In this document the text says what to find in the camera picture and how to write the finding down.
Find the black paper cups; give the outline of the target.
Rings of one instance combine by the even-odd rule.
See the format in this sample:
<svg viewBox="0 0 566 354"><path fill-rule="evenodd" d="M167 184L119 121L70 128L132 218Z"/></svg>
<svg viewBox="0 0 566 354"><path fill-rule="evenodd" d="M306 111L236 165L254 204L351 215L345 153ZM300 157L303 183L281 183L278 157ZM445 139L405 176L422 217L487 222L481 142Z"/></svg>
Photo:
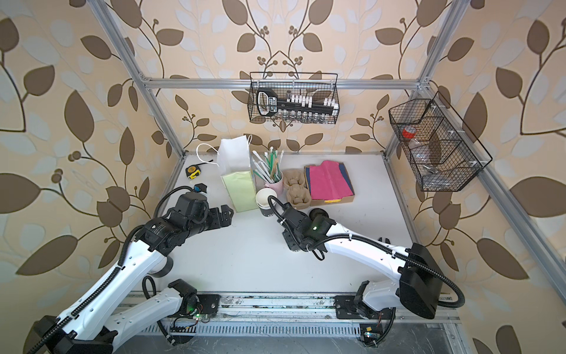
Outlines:
<svg viewBox="0 0 566 354"><path fill-rule="evenodd" d="M256 205L258 206L259 211L265 217L269 217L274 214L274 211L271 209L268 203L268 199L271 196L277 197L277 192L271 188L262 188L256 194Z"/></svg>

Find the black coffee cup lids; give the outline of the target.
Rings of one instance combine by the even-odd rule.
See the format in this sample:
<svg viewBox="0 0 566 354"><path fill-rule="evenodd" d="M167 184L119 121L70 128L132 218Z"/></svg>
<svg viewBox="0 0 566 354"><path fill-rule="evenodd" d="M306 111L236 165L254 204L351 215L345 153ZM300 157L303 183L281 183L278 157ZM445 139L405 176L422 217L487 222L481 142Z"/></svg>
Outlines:
<svg viewBox="0 0 566 354"><path fill-rule="evenodd" d="M311 221L325 220L329 218L329 214L324 209L313 208L309 213L309 218L311 219Z"/></svg>

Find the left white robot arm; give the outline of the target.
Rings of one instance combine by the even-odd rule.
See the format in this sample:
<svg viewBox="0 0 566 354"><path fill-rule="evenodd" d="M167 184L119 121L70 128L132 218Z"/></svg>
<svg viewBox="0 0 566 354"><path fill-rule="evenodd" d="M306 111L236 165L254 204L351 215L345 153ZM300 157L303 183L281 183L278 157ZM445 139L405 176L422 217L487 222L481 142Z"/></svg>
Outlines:
<svg viewBox="0 0 566 354"><path fill-rule="evenodd" d="M224 204L210 207L207 197L191 187L180 193L165 215L155 214L126 237L118 261L77 302L58 316L45 316L29 332L35 338L27 353L113 353L128 339L171 315L200 314L198 291L183 280L127 311L114 311L137 283L153 283L157 267L172 264L170 253L202 232L231 226L234 210Z"/></svg>

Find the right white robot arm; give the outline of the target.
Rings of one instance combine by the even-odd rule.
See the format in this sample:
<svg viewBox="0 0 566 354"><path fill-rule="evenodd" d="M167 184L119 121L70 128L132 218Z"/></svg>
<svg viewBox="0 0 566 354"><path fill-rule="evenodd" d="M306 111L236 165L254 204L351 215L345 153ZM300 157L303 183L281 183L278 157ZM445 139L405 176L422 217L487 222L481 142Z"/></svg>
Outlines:
<svg viewBox="0 0 566 354"><path fill-rule="evenodd" d="M403 307L424 319L434 319L442 308L461 308L464 292L444 275L427 248L395 246L362 236L315 208L309 213L271 197L268 205L283 228L282 235L293 252L313 254L323 261L328 253L362 263L385 280L366 280L358 288L349 310L366 319Z"/></svg>

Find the stacked pulp carriers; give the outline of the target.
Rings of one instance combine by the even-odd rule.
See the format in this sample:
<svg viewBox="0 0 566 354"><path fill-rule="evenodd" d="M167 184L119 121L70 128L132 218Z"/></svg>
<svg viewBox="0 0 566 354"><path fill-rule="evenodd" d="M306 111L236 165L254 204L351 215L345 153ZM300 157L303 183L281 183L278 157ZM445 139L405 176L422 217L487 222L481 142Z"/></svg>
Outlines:
<svg viewBox="0 0 566 354"><path fill-rule="evenodd" d="M312 198L307 188L305 173L300 169L283 170L284 188L287 201L296 209L310 207Z"/></svg>

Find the yellow black tape measure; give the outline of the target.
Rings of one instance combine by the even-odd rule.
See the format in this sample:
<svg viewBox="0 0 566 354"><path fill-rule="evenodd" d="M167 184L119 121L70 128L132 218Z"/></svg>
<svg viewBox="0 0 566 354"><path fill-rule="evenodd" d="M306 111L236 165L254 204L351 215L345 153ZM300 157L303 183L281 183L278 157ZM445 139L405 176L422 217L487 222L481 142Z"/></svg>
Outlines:
<svg viewBox="0 0 566 354"><path fill-rule="evenodd" d="M203 165L206 165L206 164L210 164L212 162L214 162L213 159L209 160L208 162L201 162L201 163L198 163L198 164L195 164L195 165L188 166L187 168L185 168L186 177L190 180L193 180L193 179L199 177L199 175L201 174L200 167L203 166Z"/></svg>

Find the cardboard tray with napkins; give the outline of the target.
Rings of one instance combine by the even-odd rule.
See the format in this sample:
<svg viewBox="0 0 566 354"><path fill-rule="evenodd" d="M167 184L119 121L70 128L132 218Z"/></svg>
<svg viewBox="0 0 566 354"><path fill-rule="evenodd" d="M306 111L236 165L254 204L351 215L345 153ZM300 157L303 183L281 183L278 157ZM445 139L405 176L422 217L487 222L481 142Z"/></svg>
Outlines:
<svg viewBox="0 0 566 354"><path fill-rule="evenodd" d="M320 165L305 166L304 174L313 207L354 201L355 190L343 162L325 160Z"/></svg>

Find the pink cup with straws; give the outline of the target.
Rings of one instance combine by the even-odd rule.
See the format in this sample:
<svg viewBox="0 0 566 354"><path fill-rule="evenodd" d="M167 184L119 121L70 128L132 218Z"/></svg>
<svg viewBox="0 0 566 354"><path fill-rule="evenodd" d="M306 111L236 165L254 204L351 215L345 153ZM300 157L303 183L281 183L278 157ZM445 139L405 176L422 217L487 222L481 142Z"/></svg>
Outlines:
<svg viewBox="0 0 566 354"><path fill-rule="evenodd" d="M253 174L264 183L266 188L274 190L277 196L282 196L284 192L283 172L280 167L283 158L284 150L276 150L273 147L263 154L253 150L251 155Z"/></svg>

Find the black tool in basket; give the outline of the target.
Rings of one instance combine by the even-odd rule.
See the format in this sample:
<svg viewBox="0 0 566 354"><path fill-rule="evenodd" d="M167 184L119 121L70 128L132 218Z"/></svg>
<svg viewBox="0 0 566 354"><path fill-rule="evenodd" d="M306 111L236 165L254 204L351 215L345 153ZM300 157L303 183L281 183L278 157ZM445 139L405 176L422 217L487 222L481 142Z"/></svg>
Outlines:
<svg viewBox="0 0 566 354"><path fill-rule="evenodd" d="M270 88L260 88L256 95L256 107L261 116L274 116L279 111L278 97L275 91Z"/></svg>

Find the red capped plastic bottle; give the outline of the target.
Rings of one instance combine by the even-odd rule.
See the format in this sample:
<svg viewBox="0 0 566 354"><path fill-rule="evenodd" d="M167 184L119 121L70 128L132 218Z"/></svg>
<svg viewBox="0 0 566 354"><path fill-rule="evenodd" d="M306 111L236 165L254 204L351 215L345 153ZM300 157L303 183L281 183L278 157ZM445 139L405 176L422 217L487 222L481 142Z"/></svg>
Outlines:
<svg viewBox="0 0 566 354"><path fill-rule="evenodd" d="M409 143L412 140L414 140L416 135L417 135L417 129L412 125L406 125L402 129L402 141L406 143Z"/></svg>

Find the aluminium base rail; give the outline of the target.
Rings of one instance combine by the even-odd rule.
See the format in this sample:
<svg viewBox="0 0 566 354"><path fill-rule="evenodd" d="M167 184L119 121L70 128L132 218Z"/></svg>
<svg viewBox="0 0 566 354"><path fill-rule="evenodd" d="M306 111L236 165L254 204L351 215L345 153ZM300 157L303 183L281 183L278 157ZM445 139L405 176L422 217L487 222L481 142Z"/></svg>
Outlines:
<svg viewBox="0 0 566 354"><path fill-rule="evenodd" d="M174 336L262 336L357 338L367 327L424 325L450 329L461 324L455 310L439 309L434 319L423 319L405 308L384 310L371 319L353 311L349 293L211 292L197 319L164 319Z"/></svg>

